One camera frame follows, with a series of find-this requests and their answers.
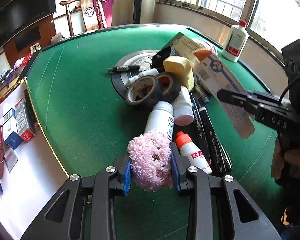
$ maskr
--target silver bolt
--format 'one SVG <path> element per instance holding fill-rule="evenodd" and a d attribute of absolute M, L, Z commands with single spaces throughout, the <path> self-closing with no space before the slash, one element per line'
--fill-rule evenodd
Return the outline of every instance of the silver bolt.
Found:
<path fill-rule="evenodd" d="M 198 168 L 197 168 L 196 166 L 190 166 L 190 167 L 188 168 L 188 170 L 189 170 L 190 172 L 195 173 L 195 172 L 198 171 Z"/>
<path fill-rule="evenodd" d="M 231 181 L 233 181 L 233 177 L 231 175 L 226 175 L 225 176 L 225 181 L 231 182 Z"/>
<path fill-rule="evenodd" d="M 107 172 L 115 172 L 115 167 L 114 166 L 109 166 L 106 168 Z"/>
<path fill-rule="evenodd" d="M 78 180 L 79 179 L 79 175 L 78 174 L 72 174 L 71 176 L 70 176 L 70 180 L 72 180 L 72 181 L 76 181 L 76 180 Z"/>

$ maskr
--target stuffed toy face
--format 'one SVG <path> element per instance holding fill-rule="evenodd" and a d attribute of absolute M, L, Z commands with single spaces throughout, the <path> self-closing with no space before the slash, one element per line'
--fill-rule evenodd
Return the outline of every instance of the stuffed toy face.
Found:
<path fill-rule="evenodd" d="M 144 190 L 171 188 L 170 141 L 157 130 L 135 137 L 128 144 L 135 183 Z"/>

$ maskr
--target hand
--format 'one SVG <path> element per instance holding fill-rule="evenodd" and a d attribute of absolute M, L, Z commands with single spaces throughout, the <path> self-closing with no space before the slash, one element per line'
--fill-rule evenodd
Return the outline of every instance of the hand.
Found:
<path fill-rule="evenodd" d="M 284 167 L 284 161 L 297 167 L 293 177 L 300 179 L 300 149 L 286 151 L 284 157 L 281 154 L 281 147 L 278 138 L 275 140 L 273 159 L 271 165 L 271 176 L 275 179 L 281 177 L 281 170 Z"/>

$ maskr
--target white plastic bottle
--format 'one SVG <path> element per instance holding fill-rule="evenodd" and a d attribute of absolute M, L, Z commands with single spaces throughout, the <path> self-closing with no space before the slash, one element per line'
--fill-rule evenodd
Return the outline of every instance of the white plastic bottle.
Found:
<path fill-rule="evenodd" d="M 165 133 L 168 139 L 172 141 L 174 121 L 172 114 L 172 105 L 168 102 L 159 101 L 149 114 L 145 133 L 157 129 L 158 131 Z"/>
<path fill-rule="evenodd" d="M 203 156 L 201 150 L 192 142 L 189 135 L 178 132 L 176 145 L 180 150 L 180 154 L 188 157 L 191 165 L 198 167 L 207 174 L 211 174 L 212 170 L 206 158 Z"/>
<path fill-rule="evenodd" d="M 192 103 L 189 91 L 186 87 L 181 86 L 180 94 L 173 101 L 173 117 L 176 125 L 184 126 L 191 124 L 194 120 L 192 112 Z"/>
<path fill-rule="evenodd" d="M 247 23 L 243 20 L 239 21 L 239 25 L 232 25 L 225 45 L 223 46 L 222 55 L 237 62 L 243 47 L 246 45 L 249 34 L 246 31 Z"/>
<path fill-rule="evenodd" d="M 156 75 L 158 75 L 158 74 L 159 74 L 159 72 L 158 72 L 157 69 L 155 69 L 155 68 L 151 68 L 151 69 L 142 71 L 142 72 L 139 73 L 138 75 L 129 78 L 128 81 L 125 83 L 125 87 L 126 87 L 126 88 L 130 87 L 130 86 L 131 86 L 134 82 L 136 82 L 139 78 L 142 78 L 142 77 L 144 77 L 144 76 L 149 76 L 149 75 L 156 76 Z"/>

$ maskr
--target green felt surface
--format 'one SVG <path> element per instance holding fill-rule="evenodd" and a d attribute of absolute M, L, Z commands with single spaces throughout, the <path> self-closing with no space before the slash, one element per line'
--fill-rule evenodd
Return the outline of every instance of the green felt surface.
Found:
<path fill-rule="evenodd" d="M 125 103 L 115 92 L 107 68 L 129 53 L 161 49 L 180 28 L 190 38 L 201 38 L 180 26 L 149 25 L 85 35 L 38 56 L 27 77 L 30 96 L 69 174 L 96 174 L 143 133 L 148 113 Z M 224 59 L 220 49 L 218 53 L 246 89 L 264 91 L 240 63 Z M 231 157 L 231 174 L 270 215 L 280 193 L 270 177 L 274 131 L 254 122 L 255 133 L 243 140 L 216 100 L 207 109 Z M 192 126 L 184 130 L 194 131 Z M 189 199 L 177 197 L 173 190 L 144 192 L 133 183 L 127 197 L 115 199 L 118 239 L 185 239 L 188 208 Z"/>

